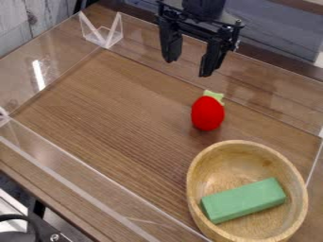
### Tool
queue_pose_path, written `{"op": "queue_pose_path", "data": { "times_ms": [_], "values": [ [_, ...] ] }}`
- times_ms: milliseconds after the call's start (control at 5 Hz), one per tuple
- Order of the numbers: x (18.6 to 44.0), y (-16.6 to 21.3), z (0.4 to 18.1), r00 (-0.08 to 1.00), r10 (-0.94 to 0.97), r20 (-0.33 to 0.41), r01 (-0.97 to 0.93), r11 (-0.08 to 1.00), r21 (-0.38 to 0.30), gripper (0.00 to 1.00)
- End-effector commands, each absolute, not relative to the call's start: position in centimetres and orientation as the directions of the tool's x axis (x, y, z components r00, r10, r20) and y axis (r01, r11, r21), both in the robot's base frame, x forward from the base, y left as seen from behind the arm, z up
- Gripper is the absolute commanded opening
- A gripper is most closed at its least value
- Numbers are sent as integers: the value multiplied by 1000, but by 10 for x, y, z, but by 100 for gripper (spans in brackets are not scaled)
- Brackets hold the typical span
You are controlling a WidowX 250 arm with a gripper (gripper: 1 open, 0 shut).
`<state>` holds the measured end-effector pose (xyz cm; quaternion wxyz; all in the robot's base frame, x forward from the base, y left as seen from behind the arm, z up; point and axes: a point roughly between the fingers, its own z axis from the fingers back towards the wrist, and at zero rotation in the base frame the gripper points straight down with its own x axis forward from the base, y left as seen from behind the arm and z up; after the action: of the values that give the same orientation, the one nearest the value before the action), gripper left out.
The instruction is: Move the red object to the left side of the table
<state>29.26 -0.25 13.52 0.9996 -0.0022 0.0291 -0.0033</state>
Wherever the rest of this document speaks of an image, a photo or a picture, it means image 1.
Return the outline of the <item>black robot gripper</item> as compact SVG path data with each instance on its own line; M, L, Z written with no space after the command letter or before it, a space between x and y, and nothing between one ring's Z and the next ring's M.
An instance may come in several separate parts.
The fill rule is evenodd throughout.
M201 56L198 75L209 77L220 68L226 48L234 51L238 45L242 20L225 9L225 0L156 0L158 39L161 56L166 63L177 61L181 55L185 34L206 42Z

